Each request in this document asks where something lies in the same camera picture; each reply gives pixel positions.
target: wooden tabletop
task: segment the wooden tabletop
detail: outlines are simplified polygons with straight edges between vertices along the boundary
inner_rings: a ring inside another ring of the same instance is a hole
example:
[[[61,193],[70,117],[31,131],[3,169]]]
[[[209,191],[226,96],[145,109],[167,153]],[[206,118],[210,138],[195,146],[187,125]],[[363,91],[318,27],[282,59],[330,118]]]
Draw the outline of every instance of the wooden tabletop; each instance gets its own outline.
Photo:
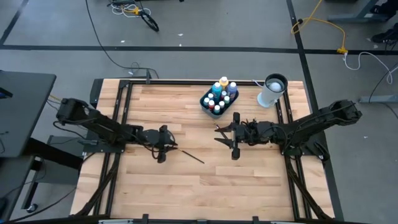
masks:
[[[97,110],[112,117],[119,80],[104,80]],[[205,162],[202,164],[180,151],[167,153],[163,164],[138,145],[128,145],[121,156],[114,195],[112,218],[207,220],[293,220],[284,157],[274,144],[239,145],[241,158],[231,160],[231,151],[213,138],[215,122],[221,127],[232,122],[237,111],[241,120],[277,123],[275,108],[257,104],[258,86],[239,86],[239,98],[217,120],[205,114],[198,103],[210,86],[134,85],[127,124],[158,129],[166,124],[179,149]],[[294,119],[309,114],[302,82],[289,82]],[[89,158],[81,169],[71,213],[79,211],[98,186],[103,154]],[[308,191],[328,215],[334,217],[322,163],[315,156],[302,157]],[[302,197],[296,188],[300,214]],[[104,212],[107,190],[103,196]]]

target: gray floor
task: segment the gray floor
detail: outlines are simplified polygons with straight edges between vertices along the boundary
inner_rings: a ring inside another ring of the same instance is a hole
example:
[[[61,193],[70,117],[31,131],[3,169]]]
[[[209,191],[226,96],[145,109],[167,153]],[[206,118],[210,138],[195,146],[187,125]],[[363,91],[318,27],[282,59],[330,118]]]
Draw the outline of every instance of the gray floor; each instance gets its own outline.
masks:
[[[15,14],[21,1],[0,1],[0,32]],[[215,1],[148,1],[159,23],[158,34],[149,30],[141,19],[116,16],[106,7],[106,0],[89,0],[94,23],[103,45],[122,46],[204,46],[204,47],[270,47],[296,48],[290,35],[290,18],[285,1],[215,0]],[[316,0],[293,0],[298,17],[307,17]],[[324,2],[315,17],[357,11],[356,4]],[[344,24],[346,48],[383,50],[366,40],[397,22],[386,24]],[[337,49],[341,32],[326,24],[311,22],[302,32],[306,49]],[[89,45],[97,46],[83,1],[30,0],[12,30],[6,45]],[[142,67],[158,71],[161,78],[263,79],[274,72],[289,80],[304,80],[298,54],[232,53],[232,52],[110,52],[118,63],[128,66],[136,61]],[[387,66],[397,56],[380,56]],[[359,71],[348,70],[340,55],[307,55],[308,66],[320,106],[340,99],[357,100],[370,94],[385,73],[384,67],[363,56]],[[358,56],[349,55],[348,63],[356,67]],[[0,69],[57,75],[52,94],[88,100],[93,79],[128,76],[114,66],[100,51],[23,51],[0,50]],[[394,93],[385,81],[377,94]],[[343,213],[347,221],[395,223],[398,207],[398,133],[395,116],[383,105],[358,105],[361,120],[352,126],[333,127],[326,136],[331,152]],[[50,134],[72,136],[52,127],[55,110],[46,107],[33,133],[46,141]],[[40,184],[34,201],[44,207],[68,193],[71,185]],[[65,217],[73,196],[51,210],[32,219]],[[16,207],[13,218],[25,215]]]

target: chair wheel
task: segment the chair wheel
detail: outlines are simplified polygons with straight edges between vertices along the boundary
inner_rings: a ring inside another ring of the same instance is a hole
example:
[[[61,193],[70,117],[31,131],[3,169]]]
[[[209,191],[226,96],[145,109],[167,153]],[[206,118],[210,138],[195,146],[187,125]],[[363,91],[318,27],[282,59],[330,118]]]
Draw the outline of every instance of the chair wheel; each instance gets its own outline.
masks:
[[[27,212],[27,213],[32,213],[32,212],[36,211],[37,207],[38,207],[37,204],[32,203],[32,204],[29,206],[29,208],[27,208],[26,212]]]

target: yellow cable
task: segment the yellow cable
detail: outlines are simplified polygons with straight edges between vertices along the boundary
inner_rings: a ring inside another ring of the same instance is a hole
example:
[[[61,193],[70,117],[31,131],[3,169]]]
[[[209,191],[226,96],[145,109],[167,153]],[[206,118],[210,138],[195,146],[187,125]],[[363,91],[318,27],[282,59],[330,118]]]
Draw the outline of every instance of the yellow cable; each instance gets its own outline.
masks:
[[[343,43],[342,43],[342,45],[341,45],[341,48],[337,49],[337,52],[338,52],[338,53],[341,53],[341,54],[348,53],[348,50],[346,50],[346,48],[345,48],[345,43],[346,43],[346,32],[343,30],[343,28],[339,27],[338,25],[336,25],[336,24],[334,24],[334,23],[332,23],[332,22],[324,21],[324,20],[322,20],[322,19],[317,19],[317,18],[313,18],[313,17],[312,17],[312,16],[314,15],[314,13],[317,11],[317,9],[318,9],[319,5],[321,4],[321,2],[322,2],[322,0],[319,0],[317,6],[315,6],[315,8],[313,9],[313,11],[312,11],[310,17],[307,17],[307,18],[304,18],[304,19],[303,19],[304,24],[303,24],[301,27],[298,27],[300,23],[299,23],[299,22],[296,22],[296,24],[294,24],[294,26],[293,26],[292,29],[290,30],[290,33],[291,33],[291,34],[296,34],[296,33],[300,32],[300,30],[303,29],[303,27],[305,27],[305,25],[307,25],[307,23],[310,22],[311,20],[318,21],[318,22],[323,22],[323,23],[332,25],[332,26],[336,27],[337,29],[339,29],[339,30],[343,33]]]
[[[53,98],[53,99],[55,99],[55,100],[57,100],[57,101],[59,101],[59,102],[61,102],[61,99],[58,98],[58,97],[56,97],[56,96],[50,95],[50,97]]]

